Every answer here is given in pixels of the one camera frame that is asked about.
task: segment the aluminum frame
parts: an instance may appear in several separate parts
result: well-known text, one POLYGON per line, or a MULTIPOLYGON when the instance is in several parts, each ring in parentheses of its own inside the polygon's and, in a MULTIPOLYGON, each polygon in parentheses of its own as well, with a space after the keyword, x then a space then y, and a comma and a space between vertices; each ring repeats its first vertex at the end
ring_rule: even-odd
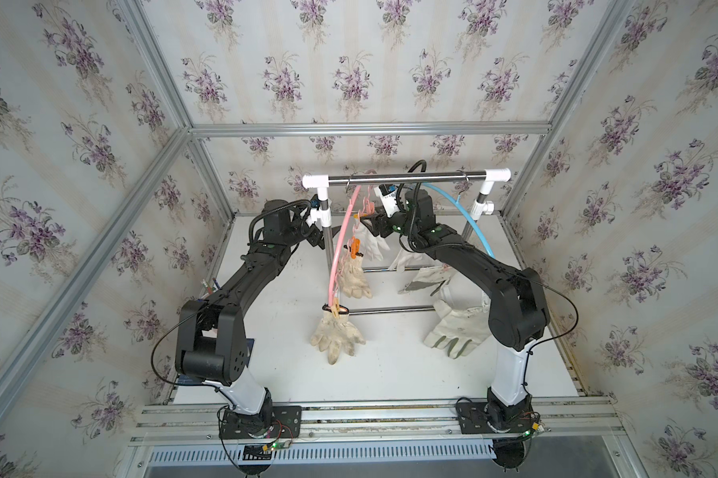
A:
POLYGON ((420 121, 378 123, 272 123, 196 125, 198 138, 243 136, 369 136, 369 135, 546 135, 547 121, 420 121))

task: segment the work glove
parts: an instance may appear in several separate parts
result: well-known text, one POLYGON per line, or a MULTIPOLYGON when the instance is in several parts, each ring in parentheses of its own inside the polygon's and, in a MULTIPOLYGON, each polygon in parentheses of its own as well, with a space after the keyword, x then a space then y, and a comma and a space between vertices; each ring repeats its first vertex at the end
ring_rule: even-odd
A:
POLYGON ((455 311, 446 302, 438 300, 433 302, 433 308, 441 321, 423 343, 444 350, 450 359, 468 355, 492 334, 488 306, 455 311))
POLYGON ((361 221, 358 221, 358 223, 359 225, 356 227, 354 237, 360 241, 361 252, 370 261, 382 261, 383 251, 390 251, 391 248, 388 247, 385 239, 379 235, 375 237, 370 230, 367 229, 366 225, 362 224, 361 221))
POLYGON ((455 274, 457 274, 457 270, 447 264, 434 265, 433 267, 423 267, 417 271, 415 278, 413 278, 402 291, 399 291, 399 293, 407 294, 408 292, 419 291, 420 289, 435 285, 437 286, 436 289, 434 289, 433 292, 430 292, 430 295, 432 296, 436 292, 440 291, 443 286, 449 284, 449 281, 452 280, 452 277, 454 277, 455 274))
POLYGON ((327 361, 335 365, 341 348, 348 355, 354 356, 354 343, 364 345, 366 341, 359 329, 348 320, 348 314, 339 313, 335 318, 331 311, 324 311, 321 322, 311 336, 311 345, 319 347, 320 352, 329 349, 327 361))
POLYGON ((402 247, 402 250, 399 251, 399 255, 396 256, 396 259, 393 259, 393 263, 391 263, 391 267, 389 267, 389 269, 395 269, 396 272, 404 272, 404 267, 410 263, 419 261, 424 257, 424 253, 408 253, 402 247))
POLYGON ((372 298, 370 284, 364 278, 364 270, 361 267, 362 256, 357 255, 354 259, 346 255, 340 274, 337 276, 337 284, 340 290, 348 297, 360 299, 363 295, 372 298))

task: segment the white arm segment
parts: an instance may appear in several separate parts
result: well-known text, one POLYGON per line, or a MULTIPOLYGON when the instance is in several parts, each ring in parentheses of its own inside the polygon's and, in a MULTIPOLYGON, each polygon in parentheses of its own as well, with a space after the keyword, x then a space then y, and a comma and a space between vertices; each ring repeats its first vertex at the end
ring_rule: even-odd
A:
POLYGON ((537 341, 532 340, 520 352, 499 344, 497 349, 497 374, 492 382, 492 393, 505 405, 514 406, 526 397, 523 389, 523 372, 526 369, 528 349, 537 341))
POLYGON ((247 367, 242 370, 242 375, 228 387, 213 380, 205 380, 202 383, 217 387, 218 392, 233 405, 234 413, 240 415, 257 415, 266 398, 266 389, 256 382, 247 367))

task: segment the ventilation grille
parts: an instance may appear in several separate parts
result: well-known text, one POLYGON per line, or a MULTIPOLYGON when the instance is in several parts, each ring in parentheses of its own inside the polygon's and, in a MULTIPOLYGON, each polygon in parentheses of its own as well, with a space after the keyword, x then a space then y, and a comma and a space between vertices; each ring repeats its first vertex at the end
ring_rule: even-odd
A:
MULTIPOLYGON (((237 464, 260 464, 242 459, 242 446, 227 445, 237 464)), ((491 440, 468 438, 426 441, 370 441, 363 443, 296 443, 272 454, 269 464, 374 463, 425 460, 484 460, 494 458, 491 440)), ((220 445, 154 447, 150 466, 224 465, 220 445)))

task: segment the white table surface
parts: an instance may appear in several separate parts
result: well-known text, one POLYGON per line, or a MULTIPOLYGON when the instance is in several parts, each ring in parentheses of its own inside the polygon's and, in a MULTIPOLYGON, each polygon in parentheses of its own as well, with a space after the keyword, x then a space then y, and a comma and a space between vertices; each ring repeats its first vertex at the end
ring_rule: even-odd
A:
MULTIPOLYGON (((247 228, 251 217, 237 217, 229 245, 221 262, 218 282, 227 281, 242 264, 247 252, 247 228)), ((342 216, 334 217, 339 224, 342 216)), ((461 231, 464 218, 441 215, 439 220, 461 231)), ((497 259, 518 267, 513 251, 496 216, 482 216, 479 227, 497 259)), ((472 234, 470 242, 478 241, 472 234)), ((389 236, 391 248, 382 262, 388 266, 399 251, 398 236, 389 236)), ((429 258, 420 264, 430 263, 429 258)), ((431 289, 398 294, 415 272, 367 274, 374 297, 341 301, 348 308, 381 308, 399 305, 430 305, 431 289)), ((489 337, 467 357, 447 358, 439 349, 427 348, 422 340, 438 323, 431 312, 385 313, 354 316, 366 345, 356 346, 356 355, 340 355, 327 363, 327 352, 311 346, 310 339, 321 319, 327 300, 328 272, 325 252, 303 242, 284 271, 260 293, 245 316, 245 329, 255 339, 250 371, 271 390, 275 402, 332 402, 348 400, 401 400, 485 397, 494 378, 498 343, 489 337)), ((480 304, 480 289, 458 274, 449 285, 456 308, 480 304)), ((545 330, 545 337, 550 337, 545 330)), ((537 347, 529 360, 528 390, 537 397, 577 396, 576 388, 553 342, 537 347)), ((180 387, 175 404, 223 403, 207 387, 180 387)))

